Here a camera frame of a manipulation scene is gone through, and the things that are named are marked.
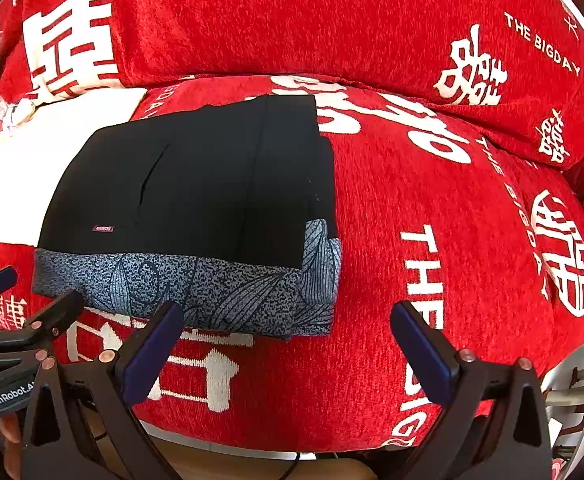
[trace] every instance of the hand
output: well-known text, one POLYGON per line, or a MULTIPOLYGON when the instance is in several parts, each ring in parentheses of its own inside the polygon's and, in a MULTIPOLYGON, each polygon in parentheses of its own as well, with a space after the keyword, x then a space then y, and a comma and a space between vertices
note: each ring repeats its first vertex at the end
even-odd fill
POLYGON ((5 437, 3 466, 12 480, 21 478, 21 429, 16 413, 0 418, 0 431, 5 437))

